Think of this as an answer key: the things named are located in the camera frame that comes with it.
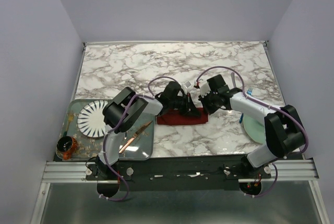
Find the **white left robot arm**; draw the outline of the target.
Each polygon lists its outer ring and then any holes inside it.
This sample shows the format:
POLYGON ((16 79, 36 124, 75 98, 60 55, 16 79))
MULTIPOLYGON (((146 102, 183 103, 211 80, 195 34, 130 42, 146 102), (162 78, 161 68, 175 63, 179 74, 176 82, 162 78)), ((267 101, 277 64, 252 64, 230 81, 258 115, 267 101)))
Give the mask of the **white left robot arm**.
POLYGON ((103 179, 120 177, 114 165, 119 160, 120 134, 130 130, 143 113, 157 117, 158 124, 167 126, 208 122, 208 114, 194 105, 190 93, 177 81, 170 81, 161 93, 152 97, 139 95, 129 87, 124 88, 102 110, 106 133, 96 166, 103 179))

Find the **silver table knife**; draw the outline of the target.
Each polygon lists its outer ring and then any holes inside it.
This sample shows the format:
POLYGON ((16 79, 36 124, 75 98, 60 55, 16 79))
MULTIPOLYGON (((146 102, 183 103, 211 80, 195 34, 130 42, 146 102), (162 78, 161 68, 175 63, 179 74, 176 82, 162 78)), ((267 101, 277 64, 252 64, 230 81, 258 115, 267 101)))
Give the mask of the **silver table knife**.
POLYGON ((235 73, 234 72, 231 73, 231 80, 232 80, 233 87, 236 88, 236 81, 235 81, 235 73))

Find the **dark red cloth napkin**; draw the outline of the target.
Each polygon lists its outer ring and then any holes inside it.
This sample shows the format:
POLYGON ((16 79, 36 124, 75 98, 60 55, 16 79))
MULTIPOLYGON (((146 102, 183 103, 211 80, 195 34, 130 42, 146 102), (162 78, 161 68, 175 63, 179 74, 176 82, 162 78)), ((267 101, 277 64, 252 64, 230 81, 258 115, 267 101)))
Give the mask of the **dark red cloth napkin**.
POLYGON ((208 114, 203 108, 197 108, 200 112, 200 117, 180 115, 179 110, 170 110, 163 116, 157 117, 158 125, 166 126, 190 126, 201 125, 208 122, 208 114))

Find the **blue handled fork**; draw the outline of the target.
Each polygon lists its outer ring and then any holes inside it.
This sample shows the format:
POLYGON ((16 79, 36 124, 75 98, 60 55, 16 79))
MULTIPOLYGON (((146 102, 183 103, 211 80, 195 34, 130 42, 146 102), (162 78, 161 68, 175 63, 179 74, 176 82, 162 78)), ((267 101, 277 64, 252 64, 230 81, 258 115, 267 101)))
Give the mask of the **blue handled fork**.
MULTIPOLYGON (((248 95, 252 95, 252 92, 253 92, 253 88, 252 88, 252 87, 249 87, 248 90, 247 90, 247 94, 248 94, 248 95)), ((240 124, 242 124, 243 117, 244 117, 244 113, 241 114, 241 117, 240 117, 240 119, 239 119, 239 123, 240 123, 240 124)))

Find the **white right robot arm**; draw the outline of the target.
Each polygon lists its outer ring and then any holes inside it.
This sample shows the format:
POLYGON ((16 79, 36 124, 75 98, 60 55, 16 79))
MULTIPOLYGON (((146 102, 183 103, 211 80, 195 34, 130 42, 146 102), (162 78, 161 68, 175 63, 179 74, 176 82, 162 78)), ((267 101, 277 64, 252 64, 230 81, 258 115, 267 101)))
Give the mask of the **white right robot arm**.
POLYGON ((199 101, 209 114, 218 109, 241 112, 265 128, 265 143, 248 153, 237 165, 241 174, 252 178, 259 168, 283 158, 307 144, 305 131, 295 107, 276 108, 246 94, 240 88, 229 88, 221 75, 198 82, 199 101))

